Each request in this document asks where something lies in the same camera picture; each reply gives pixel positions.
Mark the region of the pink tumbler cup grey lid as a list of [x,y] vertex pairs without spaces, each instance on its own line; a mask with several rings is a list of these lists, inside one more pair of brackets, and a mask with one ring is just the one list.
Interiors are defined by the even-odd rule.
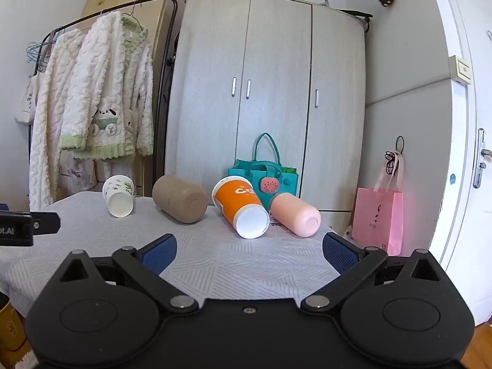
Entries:
[[319,210],[287,192],[277,194],[269,210],[277,222],[299,237],[313,236],[321,226]]

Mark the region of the tan brown tumbler cup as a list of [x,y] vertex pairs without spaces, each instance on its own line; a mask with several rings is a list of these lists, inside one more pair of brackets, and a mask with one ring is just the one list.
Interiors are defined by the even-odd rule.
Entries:
[[163,212],[185,224],[200,221],[208,206],[208,195],[203,188],[172,174],[155,182],[152,198]]

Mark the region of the white floral paper cup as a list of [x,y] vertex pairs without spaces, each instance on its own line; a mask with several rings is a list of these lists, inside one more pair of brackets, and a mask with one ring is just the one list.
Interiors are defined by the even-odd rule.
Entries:
[[135,186],[130,177],[115,175],[103,184],[103,198],[109,213],[117,218],[130,215],[134,206]]

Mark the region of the orange paper cup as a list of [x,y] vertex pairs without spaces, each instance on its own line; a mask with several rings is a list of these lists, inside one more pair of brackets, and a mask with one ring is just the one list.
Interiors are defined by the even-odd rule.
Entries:
[[212,200],[242,238],[256,239],[268,230],[270,216],[246,178],[227,176],[221,179],[213,188]]

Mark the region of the pink paper gift bag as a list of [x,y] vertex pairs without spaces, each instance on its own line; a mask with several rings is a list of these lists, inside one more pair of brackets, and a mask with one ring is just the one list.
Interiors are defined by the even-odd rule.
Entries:
[[375,246],[389,256],[401,253],[404,239],[404,158],[393,152],[395,163],[389,173],[383,165],[372,188],[358,188],[352,238],[361,247]]

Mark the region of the white patterned tablecloth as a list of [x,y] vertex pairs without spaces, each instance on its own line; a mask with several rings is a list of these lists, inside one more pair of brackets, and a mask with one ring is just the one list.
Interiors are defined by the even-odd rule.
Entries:
[[138,197],[129,216],[116,218],[99,192],[80,192],[48,209],[61,220],[56,234],[35,236],[30,248],[1,250],[1,291],[23,315],[70,252],[111,256],[122,247],[143,248],[165,234],[174,239],[153,250],[153,259],[163,260],[155,267],[198,303],[207,298],[301,302],[339,275],[323,256],[327,226],[302,238],[275,222],[263,236],[247,240],[214,207],[201,221],[185,225],[160,211],[152,198]]

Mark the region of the teal felt handbag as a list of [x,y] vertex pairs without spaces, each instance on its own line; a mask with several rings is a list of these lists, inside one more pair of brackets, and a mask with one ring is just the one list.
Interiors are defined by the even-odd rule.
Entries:
[[[274,162],[257,159],[260,141],[268,138],[274,150]],[[260,202],[268,211],[270,202],[279,193],[297,195],[299,174],[296,168],[284,167],[277,144],[269,133],[262,133],[253,145],[253,159],[251,161],[237,159],[235,165],[227,171],[229,176],[246,178],[253,186],[253,190]]]

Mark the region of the white fleece robe green trim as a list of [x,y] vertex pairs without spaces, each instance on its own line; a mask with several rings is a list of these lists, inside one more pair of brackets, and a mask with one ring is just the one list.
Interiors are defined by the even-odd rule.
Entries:
[[29,208],[56,201],[62,152],[99,161],[106,176],[135,177],[153,154],[153,58],[148,30],[120,11],[87,31],[60,35],[42,77],[33,119]]

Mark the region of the black clothes rack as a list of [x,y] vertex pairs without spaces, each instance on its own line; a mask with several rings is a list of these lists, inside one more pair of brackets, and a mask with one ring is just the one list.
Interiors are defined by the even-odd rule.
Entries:
[[[110,13],[112,11],[117,11],[117,10],[122,10],[123,8],[128,8],[128,7],[133,7],[137,4],[143,4],[147,2],[154,2],[158,0],[132,0],[130,2],[125,2],[121,3],[119,5],[111,6],[110,8],[104,8],[101,9],[100,11],[97,11],[95,13],[86,15],[84,17],[81,17],[79,19],[76,19],[72,22],[66,23],[61,27],[54,28],[50,33],[48,33],[44,39],[42,39],[42,42],[39,43],[34,43],[33,44],[33,49],[35,50],[34,58],[31,58],[30,55],[27,55],[28,60],[31,60],[35,62],[35,68],[33,72],[33,76],[37,75],[39,73],[39,68],[42,65],[44,61],[48,61],[48,59],[41,58],[42,55],[42,48],[45,45],[48,44],[54,44],[55,39],[53,41],[49,41],[49,38],[51,35],[56,37],[57,35],[61,34],[63,31],[65,31],[68,28],[74,27],[75,25],[79,24],[80,22],[88,21],[89,19],[93,18],[98,18],[99,16]],[[158,146],[159,142],[159,124],[160,124],[160,119],[161,119],[161,108],[163,107],[163,101],[166,99],[166,96],[168,96],[169,91],[166,88],[166,82],[170,78],[171,70],[167,69],[168,66],[168,54],[169,54],[169,48],[171,45],[172,41],[172,32],[174,25],[176,24],[176,19],[178,16],[178,1],[177,0],[169,0],[172,4],[172,13],[171,17],[169,19],[169,24],[168,24],[168,30],[166,34],[166,39],[164,43],[164,50],[161,53],[162,59],[159,67],[159,78],[158,78],[158,91],[157,91],[157,98],[156,98],[156,107],[154,109],[154,125],[157,128],[157,132],[154,134],[154,145],[155,147]]]

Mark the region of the white door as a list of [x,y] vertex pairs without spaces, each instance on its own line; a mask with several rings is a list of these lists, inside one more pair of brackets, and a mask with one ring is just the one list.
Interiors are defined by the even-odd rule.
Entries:
[[436,0],[449,57],[470,65],[472,82],[450,79],[450,160],[430,243],[432,254],[481,325],[491,318],[491,158],[473,187],[477,131],[491,150],[491,0]]

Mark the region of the wall light switch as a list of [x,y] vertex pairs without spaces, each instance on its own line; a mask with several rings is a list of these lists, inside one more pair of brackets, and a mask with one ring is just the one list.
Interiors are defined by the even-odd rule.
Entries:
[[454,55],[449,57],[450,78],[461,85],[468,86],[472,82],[470,65],[462,58]]

